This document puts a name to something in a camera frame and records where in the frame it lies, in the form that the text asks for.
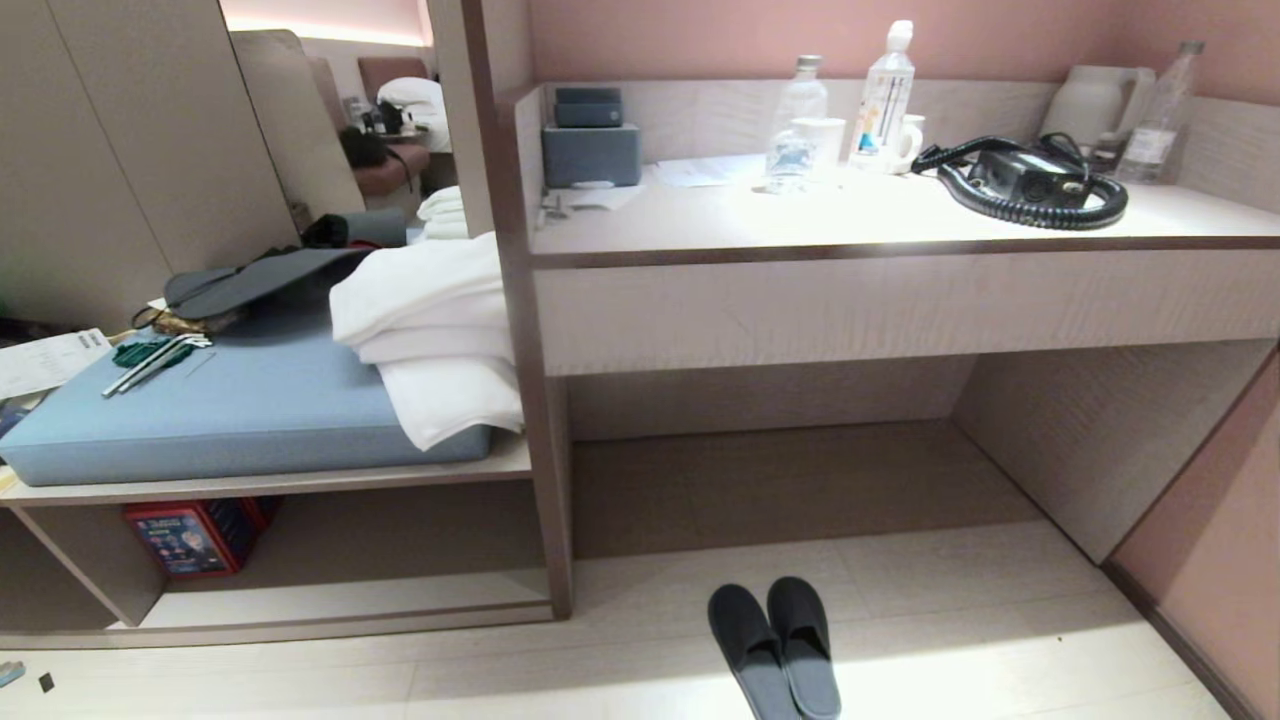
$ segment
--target electric kettle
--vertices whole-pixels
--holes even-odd
[[[1132,85],[1129,101],[1125,87]],[[1075,65],[1053,95],[1041,135],[1065,132],[1089,155],[1098,141],[1123,141],[1142,120],[1156,85],[1151,68]]]

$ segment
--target bottle cap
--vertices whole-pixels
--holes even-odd
[[[905,53],[908,45],[911,44],[911,36],[915,33],[915,24],[911,20],[895,20],[888,28],[888,42],[886,47],[891,53]]]

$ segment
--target pair of slippers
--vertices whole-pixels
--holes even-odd
[[[723,585],[707,605],[712,634],[756,720],[835,720],[840,691],[831,665],[827,611],[800,578],[769,588],[769,616],[742,585]]]

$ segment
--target blue mattress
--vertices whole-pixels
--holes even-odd
[[[169,480],[479,460],[486,425],[422,452],[378,369],[333,342],[328,314],[273,316],[111,398],[102,357],[0,439],[28,486]]]

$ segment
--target coiled cord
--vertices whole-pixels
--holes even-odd
[[[1042,138],[1042,150],[1084,167],[1078,155],[1071,158],[1070,154],[1064,151],[1062,146],[1053,142],[1051,137],[1052,136],[1044,136],[1044,138]],[[969,184],[969,179],[965,178],[964,173],[961,173],[955,165],[955,163],[961,160],[965,155],[979,150],[1025,151],[1027,149],[1012,140],[996,136],[979,137],[951,149],[942,149],[934,145],[924,152],[920,152],[920,156],[911,164],[911,172],[920,174],[925,170],[937,168],[938,179],[942,181],[942,186],[947,188],[951,197],[955,197],[956,202],[975,213],[1010,223],[1030,225],[1033,228],[1048,228],[1057,231],[1089,231],[1103,228],[1119,220],[1120,217],[1124,215],[1125,206],[1129,205],[1129,192],[1123,184],[1112,181],[1111,178],[1097,176],[1089,178],[1092,181],[1091,192],[1103,200],[1102,205],[1097,208],[1044,208],[1030,202],[1014,202],[1012,200],[987,195],[986,192]]]

